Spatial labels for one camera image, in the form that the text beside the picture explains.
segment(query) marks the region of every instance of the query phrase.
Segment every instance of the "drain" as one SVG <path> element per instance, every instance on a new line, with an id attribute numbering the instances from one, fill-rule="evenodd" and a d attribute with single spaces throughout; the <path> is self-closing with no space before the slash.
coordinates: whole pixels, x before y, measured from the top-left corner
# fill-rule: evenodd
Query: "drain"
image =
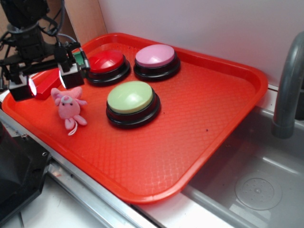
<path id="1" fill-rule="evenodd" d="M 251 173 L 238 180 L 235 187 L 237 198 L 247 207 L 268 210 L 282 198 L 280 185 L 263 173 Z"/>

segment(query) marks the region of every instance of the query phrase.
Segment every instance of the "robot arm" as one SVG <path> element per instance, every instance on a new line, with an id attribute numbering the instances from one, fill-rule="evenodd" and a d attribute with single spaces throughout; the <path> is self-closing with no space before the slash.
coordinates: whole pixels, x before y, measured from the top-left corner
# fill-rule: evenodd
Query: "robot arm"
<path id="1" fill-rule="evenodd" d="M 0 0 L 0 3 L 9 21 L 8 31 L 0 38 L 0 50 L 8 46 L 5 58 L 0 60 L 0 79 L 4 75 L 9 81 L 9 90 L 16 101 L 33 97 L 28 76 L 48 69 L 59 67 L 66 88 L 84 83 L 84 74 L 90 67 L 86 55 L 81 50 L 85 64 L 79 66 L 72 54 L 74 49 L 81 48 L 80 44 L 75 41 L 62 44 L 57 37 L 64 19 L 64 0 L 61 0 L 59 25 L 46 16 L 49 12 L 46 0 Z M 45 31 L 39 26 L 40 19 L 50 22 L 53 28 Z M 46 43 L 42 32 L 55 37 L 57 42 Z M 15 47 L 17 53 L 8 56 L 11 47 Z M 48 56 L 54 59 L 43 61 Z"/>

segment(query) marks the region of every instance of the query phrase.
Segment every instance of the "metal countertop edge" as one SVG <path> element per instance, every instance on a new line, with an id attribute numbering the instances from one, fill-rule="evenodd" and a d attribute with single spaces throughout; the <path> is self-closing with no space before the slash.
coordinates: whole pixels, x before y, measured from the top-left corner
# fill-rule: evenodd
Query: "metal countertop edge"
<path id="1" fill-rule="evenodd" d="M 52 161 L 48 175 L 103 225 L 109 228 L 121 225 L 135 228 L 157 227 L 17 123 L 3 110 L 0 110 L 0 121 L 18 131 L 19 135 L 29 135 L 51 153 Z"/>

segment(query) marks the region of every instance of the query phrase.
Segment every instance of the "black device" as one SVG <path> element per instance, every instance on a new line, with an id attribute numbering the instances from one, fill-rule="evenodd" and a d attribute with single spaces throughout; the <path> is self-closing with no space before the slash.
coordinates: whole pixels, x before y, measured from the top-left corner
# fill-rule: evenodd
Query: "black device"
<path id="1" fill-rule="evenodd" d="M 4 59 L 0 60 L 0 91 L 5 89 L 5 77 L 16 101 L 32 98 L 35 86 L 29 76 L 56 67 L 66 88 L 84 83 L 84 74 L 90 66 L 80 44 L 76 41 L 62 44 L 58 39 L 64 19 L 63 0 L 59 24 L 47 17 L 46 0 L 0 0 L 0 3 L 9 21 L 8 31 L 0 37 L 0 51 L 7 46 Z M 49 22 L 48 30 L 39 26 L 40 19 Z M 42 33 L 55 37 L 56 43 L 46 43 Z M 16 54 L 9 55 L 11 47 Z M 77 48 L 84 60 L 82 66 L 72 53 Z M 54 59 L 43 61 L 49 56 Z M 27 135 L 11 137 L 0 122 L 0 226 L 41 193 L 49 161 L 50 155 L 41 145 Z"/>
<path id="2" fill-rule="evenodd" d="M 0 0 L 9 21 L 8 31 L 0 38 L 0 50 L 6 45 L 5 58 L 0 60 L 0 90 L 4 89 L 3 76 L 9 81 L 12 96 L 16 101 L 34 97 L 35 88 L 29 75 L 58 67 L 66 88 L 72 88 L 84 83 L 86 71 L 90 66 L 84 51 L 76 41 L 62 44 L 59 31 L 64 20 L 64 1 L 61 0 L 61 20 L 47 17 L 49 12 L 46 0 Z M 45 19 L 49 29 L 40 27 L 39 20 Z M 56 43 L 49 44 L 43 39 L 42 33 L 55 37 Z M 10 48 L 15 47 L 17 53 L 9 56 Z M 79 48 L 84 64 L 79 66 L 72 51 Z M 54 59 L 43 61 L 46 57 Z"/>

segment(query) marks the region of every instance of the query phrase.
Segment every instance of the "button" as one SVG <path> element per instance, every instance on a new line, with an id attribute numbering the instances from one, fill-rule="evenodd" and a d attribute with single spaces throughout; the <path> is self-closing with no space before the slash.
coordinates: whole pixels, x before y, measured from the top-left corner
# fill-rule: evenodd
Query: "button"
<path id="1" fill-rule="evenodd" d="M 162 67 L 174 59 L 174 49 L 165 44 L 147 46 L 137 52 L 135 59 L 142 67 Z"/>
<path id="2" fill-rule="evenodd" d="M 153 98 L 152 88 L 145 82 L 126 82 L 108 95 L 110 108 L 117 113 L 130 114 L 144 109 Z"/>
<path id="3" fill-rule="evenodd" d="M 120 51 L 107 50 L 89 58 L 92 73 L 106 73 L 118 68 L 124 61 Z"/>
<path id="4" fill-rule="evenodd" d="M 135 56 L 134 73 L 143 81 L 162 81 L 176 75 L 181 61 L 174 49 L 165 44 L 147 46 Z"/>
<path id="5" fill-rule="evenodd" d="M 130 63 L 117 50 L 106 50 L 89 58 L 86 78 L 94 86 L 109 86 L 124 80 L 130 73 Z"/>
<path id="6" fill-rule="evenodd" d="M 160 111 L 161 101 L 145 82 L 118 85 L 108 95 L 106 115 L 114 126 L 135 128 L 152 121 Z"/>

